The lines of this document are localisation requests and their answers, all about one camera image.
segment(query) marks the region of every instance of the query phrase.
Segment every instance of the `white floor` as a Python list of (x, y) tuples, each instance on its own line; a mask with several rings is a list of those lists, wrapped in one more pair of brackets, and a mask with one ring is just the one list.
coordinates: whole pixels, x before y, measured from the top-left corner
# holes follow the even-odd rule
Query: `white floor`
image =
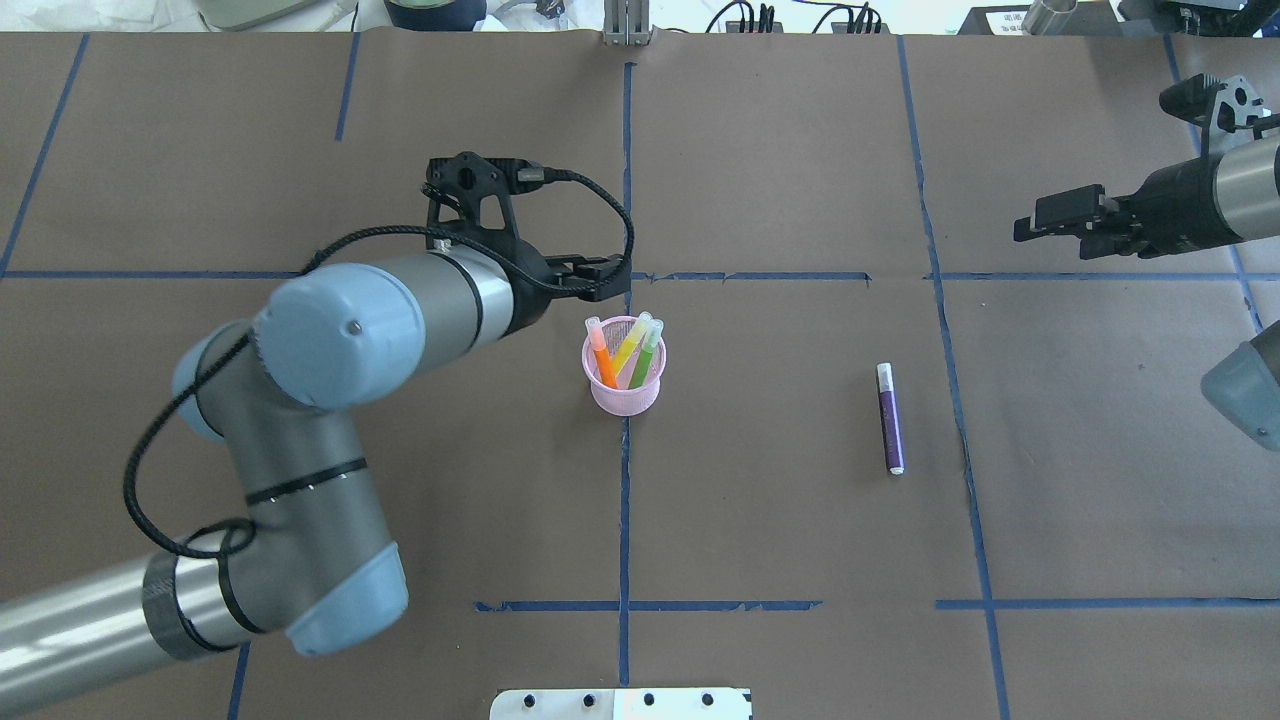
[[(264, 23), (257, 31), (330, 31), (351, 28), (351, 13), (357, 0), (320, 0), (291, 15)], [(360, 0), (360, 29), (369, 29), (387, 20), (381, 0)], [(504, 0), (489, 0), (489, 12), (499, 13)], [(998, 0), (983, 5), (996, 5)], [(554, 31), (579, 27), (599, 28), (603, 24), (603, 0), (566, 0), (568, 12), (558, 20), (547, 20), (532, 5), (517, 5), (490, 17), (484, 29)], [(805, 5), (795, 0), (778, 0), (776, 20), (787, 32), (809, 32), (827, 8)], [(893, 32), (913, 35), (954, 35), (964, 22), (972, 0), (876, 0)], [(650, 19), (658, 27), (678, 27), (703, 32), (723, 4), (719, 0), (653, 0)], [(831, 19), (841, 19), (837, 13)], [(737, 12), (724, 18), (737, 18)], [(823, 32), (829, 32), (824, 23)], [(0, 0), (0, 31), (128, 31), (128, 32), (205, 32), (195, 0)]]

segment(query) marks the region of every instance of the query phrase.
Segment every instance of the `white label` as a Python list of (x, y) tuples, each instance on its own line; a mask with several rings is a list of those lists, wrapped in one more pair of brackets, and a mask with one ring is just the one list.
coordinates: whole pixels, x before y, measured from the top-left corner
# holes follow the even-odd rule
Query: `white label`
[(1025, 17), (1025, 10), (987, 13), (987, 24), (991, 26), (991, 35), (1023, 35), (1023, 18)]

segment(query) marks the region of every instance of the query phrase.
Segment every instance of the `orange marker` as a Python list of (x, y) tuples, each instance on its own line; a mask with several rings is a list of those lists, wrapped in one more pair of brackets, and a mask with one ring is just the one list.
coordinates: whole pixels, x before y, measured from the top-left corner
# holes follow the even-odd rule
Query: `orange marker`
[(595, 315), (586, 319), (586, 337), (591, 342), (591, 352), (595, 354), (595, 366), (600, 372), (600, 382), (607, 388), (618, 389), (618, 378), (613, 374), (613, 360), (609, 359), (609, 346), (604, 343), (604, 331), (600, 328), (600, 319)]

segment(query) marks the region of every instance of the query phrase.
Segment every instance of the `robotic arm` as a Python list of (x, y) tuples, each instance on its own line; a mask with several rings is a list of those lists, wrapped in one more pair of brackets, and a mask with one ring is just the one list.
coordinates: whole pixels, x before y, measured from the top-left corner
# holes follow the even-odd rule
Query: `robotic arm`
[[(164, 550), (0, 606), (0, 715), (279, 629), (302, 655), (337, 652), (401, 616), (404, 573), (348, 409), (532, 324), (556, 297), (600, 301), (631, 281), (631, 219), (590, 179), (471, 152), (431, 160), (428, 178), (428, 227), (347, 236), (253, 319), (219, 328), (183, 356), (174, 402), (125, 477), (131, 515)], [(556, 181), (580, 182), (614, 208), (627, 228), (622, 255), (544, 258), (521, 240), (511, 196)], [(502, 229), (480, 225), (489, 196)], [(442, 222), (442, 206), (458, 218)], [(392, 233), (425, 234), (433, 247), (317, 268), (351, 242)], [(227, 443), (251, 520), (177, 542), (142, 512), (133, 473), (174, 413)]]
[[(1280, 115), (1243, 77), (1198, 74), (1160, 94), (1170, 115), (1201, 129), (1201, 156), (1152, 173), (1133, 195), (1101, 184), (1036, 201), (1014, 241), (1074, 236), (1080, 259), (1160, 258), (1280, 234)], [(1280, 323), (1228, 356), (1201, 382), (1236, 428), (1280, 451)]]

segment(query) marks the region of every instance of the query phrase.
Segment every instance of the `blue plastic cap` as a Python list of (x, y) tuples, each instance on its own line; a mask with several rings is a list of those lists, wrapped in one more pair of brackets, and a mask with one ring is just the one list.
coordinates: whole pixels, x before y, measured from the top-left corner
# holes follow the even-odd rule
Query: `blue plastic cap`
[(1242, 343), (1204, 373), (1201, 392), (1244, 434), (1280, 451), (1280, 383), (1253, 345)]
[(328, 655), (385, 630), (406, 607), (404, 568), (399, 547), (390, 543), (312, 605), (284, 634), (298, 655)]
[[(205, 351), (209, 350), (209, 343), (214, 342), (215, 337), (234, 324), (236, 323), (227, 323), (225, 325), (211, 332), (209, 337), (192, 346), (192, 348), (182, 356), (182, 360), (178, 360), (178, 366), (173, 372), (173, 380), (170, 383), (174, 397), (178, 397), (178, 393), (187, 389), (187, 386), (196, 380), (196, 374), (200, 372), (200, 361), (205, 357)], [(178, 416), (182, 418), (191, 427), (191, 429), (196, 430), (196, 434), (200, 437), (219, 442), (223, 441), (223, 436), (218, 434), (218, 430), (205, 421), (205, 415), (201, 414), (195, 397), (178, 406)]]
[(253, 329), (271, 379), (324, 410), (389, 395), (417, 369), (426, 342), (422, 309), (404, 283), (355, 263), (282, 284)]

